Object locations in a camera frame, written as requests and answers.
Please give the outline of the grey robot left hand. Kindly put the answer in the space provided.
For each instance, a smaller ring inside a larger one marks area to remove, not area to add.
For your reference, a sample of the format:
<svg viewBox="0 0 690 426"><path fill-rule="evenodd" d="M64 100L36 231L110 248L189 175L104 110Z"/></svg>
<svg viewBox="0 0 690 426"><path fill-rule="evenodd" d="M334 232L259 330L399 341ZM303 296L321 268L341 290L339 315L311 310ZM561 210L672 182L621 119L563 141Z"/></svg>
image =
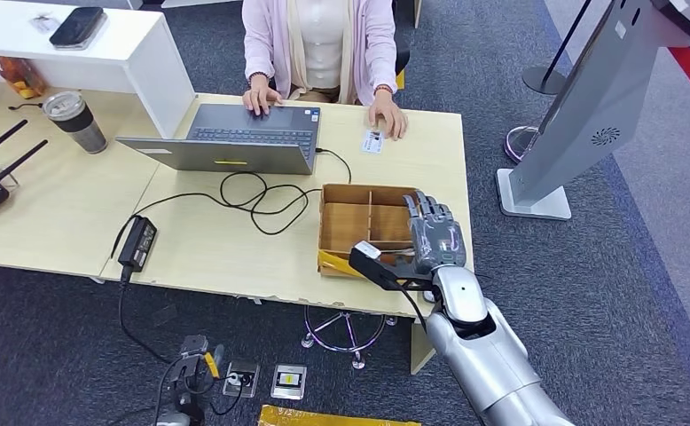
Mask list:
<svg viewBox="0 0 690 426"><path fill-rule="evenodd" d="M208 394L224 379L219 371L224 353L225 347L219 343L212 352L190 354L182 361L176 379L176 390L181 385L176 405L188 415L190 425L206 424Z"/></svg>

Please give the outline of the person's left hand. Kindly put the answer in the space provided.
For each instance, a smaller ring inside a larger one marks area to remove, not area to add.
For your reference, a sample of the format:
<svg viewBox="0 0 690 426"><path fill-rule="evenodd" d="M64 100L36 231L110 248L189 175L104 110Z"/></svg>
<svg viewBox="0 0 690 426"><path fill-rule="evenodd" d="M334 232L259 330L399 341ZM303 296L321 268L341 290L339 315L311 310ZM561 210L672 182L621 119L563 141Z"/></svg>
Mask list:
<svg viewBox="0 0 690 426"><path fill-rule="evenodd" d="M387 85L379 85L374 91L374 100L369 107L369 123L373 130L379 127L379 119L385 123L384 132L390 138L403 138L408 119L393 100L393 92Z"/></svg>

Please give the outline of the person's right hand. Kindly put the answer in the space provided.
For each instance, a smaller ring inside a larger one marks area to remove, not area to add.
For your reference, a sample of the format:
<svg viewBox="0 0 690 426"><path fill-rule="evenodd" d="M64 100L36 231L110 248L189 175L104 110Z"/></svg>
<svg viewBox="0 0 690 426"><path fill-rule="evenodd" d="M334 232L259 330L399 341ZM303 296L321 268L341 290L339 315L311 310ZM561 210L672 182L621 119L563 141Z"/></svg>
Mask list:
<svg viewBox="0 0 690 426"><path fill-rule="evenodd" d="M271 108L283 103L282 96L273 90L268 83L252 83L242 95L242 102L246 110L256 116L268 115Z"/></svg>

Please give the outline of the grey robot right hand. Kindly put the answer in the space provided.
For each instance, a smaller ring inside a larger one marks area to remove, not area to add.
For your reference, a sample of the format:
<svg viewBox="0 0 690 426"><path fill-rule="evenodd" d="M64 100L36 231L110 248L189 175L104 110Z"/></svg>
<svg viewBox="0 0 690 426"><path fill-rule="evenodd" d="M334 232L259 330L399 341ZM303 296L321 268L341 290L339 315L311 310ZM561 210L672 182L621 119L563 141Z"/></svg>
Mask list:
<svg viewBox="0 0 690 426"><path fill-rule="evenodd" d="M416 273L428 274L438 266L467 264L461 226L451 210L421 190L403 196L409 212L408 226Z"/></svg>

